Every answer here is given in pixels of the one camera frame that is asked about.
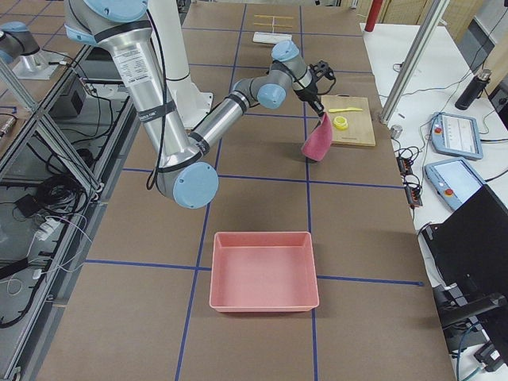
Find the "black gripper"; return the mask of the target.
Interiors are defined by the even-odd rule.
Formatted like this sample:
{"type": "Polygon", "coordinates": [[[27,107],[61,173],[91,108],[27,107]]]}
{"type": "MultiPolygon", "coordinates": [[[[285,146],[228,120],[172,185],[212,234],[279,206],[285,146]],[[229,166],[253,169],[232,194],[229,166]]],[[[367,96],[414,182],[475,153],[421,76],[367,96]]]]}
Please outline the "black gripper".
{"type": "Polygon", "coordinates": [[[318,97],[318,88],[314,81],[309,83],[295,83],[295,94],[302,102],[309,103],[310,107],[317,115],[324,114],[324,106],[318,97]]]}

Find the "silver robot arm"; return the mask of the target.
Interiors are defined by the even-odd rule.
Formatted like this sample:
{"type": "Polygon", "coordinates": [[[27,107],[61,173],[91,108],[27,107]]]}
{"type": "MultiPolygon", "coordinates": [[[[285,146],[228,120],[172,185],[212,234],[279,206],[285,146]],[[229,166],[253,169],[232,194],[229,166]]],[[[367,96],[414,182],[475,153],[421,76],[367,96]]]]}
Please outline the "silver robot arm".
{"type": "Polygon", "coordinates": [[[66,1],[65,28],[69,39],[106,50],[121,76],[140,121],[157,151],[147,187],[173,199],[181,207],[197,209],[217,193],[218,176],[203,162],[213,146],[245,112],[257,105],[276,109],[290,91],[308,103],[318,116],[325,112],[317,89],[314,65],[303,60],[291,40],[271,51],[265,76],[238,81],[191,131],[182,120],[184,106],[201,94],[174,100],[166,70],[187,65],[177,6],[161,1],[66,1]]]}

